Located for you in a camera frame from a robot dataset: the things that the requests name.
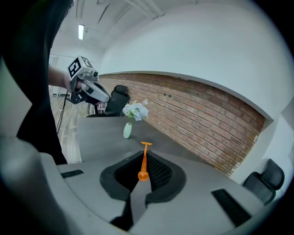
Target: black office chair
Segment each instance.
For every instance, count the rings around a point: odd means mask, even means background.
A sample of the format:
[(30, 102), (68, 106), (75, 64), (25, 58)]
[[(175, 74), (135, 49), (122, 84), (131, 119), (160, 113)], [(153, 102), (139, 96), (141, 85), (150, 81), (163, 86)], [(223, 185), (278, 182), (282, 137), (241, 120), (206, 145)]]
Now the black office chair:
[(284, 180), (284, 171), (273, 160), (269, 159), (266, 170), (262, 174), (251, 173), (243, 186), (253, 192), (266, 205), (274, 200), (276, 190), (282, 187)]
[(119, 117), (124, 106), (130, 101), (130, 96), (127, 94), (128, 87), (116, 85), (111, 92), (111, 100), (108, 102), (105, 112), (98, 113), (97, 106), (94, 106), (95, 114), (87, 116), (87, 118), (97, 117)]

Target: gray table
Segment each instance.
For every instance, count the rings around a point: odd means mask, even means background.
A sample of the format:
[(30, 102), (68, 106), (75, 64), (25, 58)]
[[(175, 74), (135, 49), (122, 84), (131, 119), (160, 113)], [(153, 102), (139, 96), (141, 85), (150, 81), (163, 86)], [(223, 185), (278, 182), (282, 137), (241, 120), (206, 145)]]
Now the gray table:
[[(180, 166), (185, 171), (187, 181), (181, 192), (171, 201), (149, 204), (143, 215), (130, 229), (131, 234), (215, 235), (234, 229), (234, 224), (211, 194), (212, 191), (218, 189), (225, 189), (252, 216), (263, 207), (262, 202), (250, 191), (213, 167), (170, 154), (154, 152)], [(57, 169), (61, 173), (77, 169), (84, 172), (64, 180), (59, 176), (60, 182), (54, 182), (52, 172), (50, 173), (50, 169), (47, 169), (50, 187), (57, 195), (62, 191), (60, 184), (66, 182), (66, 186), (76, 197), (75, 200), (78, 199), (99, 218), (110, 222), (122, 214), (125, 202), (113, 199), (106, 193), (99, 181), (100, 174), (106, 167), (133, 154), (134, 152), (112, 157), (100, 156), (89, 162), (58, 165)], [(56, 165), (53, 160), (51, 161), (56, 171)], [(48, 166), (49, 163), (45, 162), (44, 167), (48, 168)], [(73, 211), (74, 204), (69, 203), (71, 197), (67, 193), (64, 194), (64, 197), (61, 196), (57, 200), (67, 201), (70, 207), (68, 211), (76, 217), (76, 211)]]
[(150, 142), (148, 149), (173, 154), (196, 162), (206, 163), (145, 121), (134, 121), (128, 139), (123, 137), (128, 117), (88, 117), (78, 121), (78, 140), (83, 162), (100, 156), (118, 156), (144, 150), (140, 142)]
[[(73, 235), (97, 235), (97, 234), (108, 234), (108, 235), (127, 235), (128, 233), (112, 226), (105, 217), (101, 217), (99, 214), (95, 213), (92, 208), (93, 205), (88, 207), (83, 198), (77, 196), (77, 193), (68, 185), (68, 182), (65, 181), (60, 172), (64, 172), (69, 169), (80, 169), (85, 163), (77, 164), (65, 164), (57, 166), (54, 163), (54, 160), (51, 155), (46, 153), (41, 153), (41, 163), (44, 169), (46, 180), (48, 186), (52, 192), (53, 197), (58, 203), (59, 207), (64, 213), (66, 223), (69, 229), (70, 234)], [(89, 176), (89, 179), (93, 179), (95, 175)], [(80, 177), (72, 177), (72, 179), (77, 180), (79, 184)], [(89, 185), (89, 188), (95, 187), (99, 182), (99, 178), (96, 179), (93, 185)], [(86, 191), (85, 194), (91, 195), (93, 191)], [(119, 213), (120, 207), (116, 207), (116, 211)]]

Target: orange object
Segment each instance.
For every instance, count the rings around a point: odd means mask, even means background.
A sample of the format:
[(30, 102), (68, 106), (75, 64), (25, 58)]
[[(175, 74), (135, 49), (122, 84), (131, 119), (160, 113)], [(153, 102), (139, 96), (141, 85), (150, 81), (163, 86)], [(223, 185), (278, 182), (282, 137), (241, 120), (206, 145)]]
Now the orange object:
[(138, 173), (138, 178), (140, 181), (145, 181), (149, 178), (149, 174), (147, 172), (147, 156), (146, 156), (147, 145), (152, 145), (152, 144), (148, 142), (141, 142), (141, 143), (145, 145), (145, 150), (144, 150), (144, 157), (143, 157), (141, 171)]

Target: white vase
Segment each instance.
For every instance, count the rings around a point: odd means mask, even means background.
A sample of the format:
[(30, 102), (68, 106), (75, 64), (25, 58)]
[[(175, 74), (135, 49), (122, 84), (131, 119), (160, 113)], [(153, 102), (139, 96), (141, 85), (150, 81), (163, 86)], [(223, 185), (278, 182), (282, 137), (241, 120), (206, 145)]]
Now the white vase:
[(132, 123), (127, 123), (124, 127), (124, 137), (127, 139), (132, 131)]

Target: person's arm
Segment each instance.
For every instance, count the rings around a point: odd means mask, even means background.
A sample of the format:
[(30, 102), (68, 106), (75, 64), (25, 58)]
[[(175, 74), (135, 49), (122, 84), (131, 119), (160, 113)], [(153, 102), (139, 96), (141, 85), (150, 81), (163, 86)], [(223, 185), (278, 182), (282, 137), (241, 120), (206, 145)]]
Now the person's arm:
[[(51, 86), (63, 87), (72, 93), (69, 88), (69, 75), (66, 72), (52, 67), (51, 65), (49, 65), (48, 68), (48, 84)], [(81, 89), (81, 86), (82, 83), (77, 82), (76, 89)]]

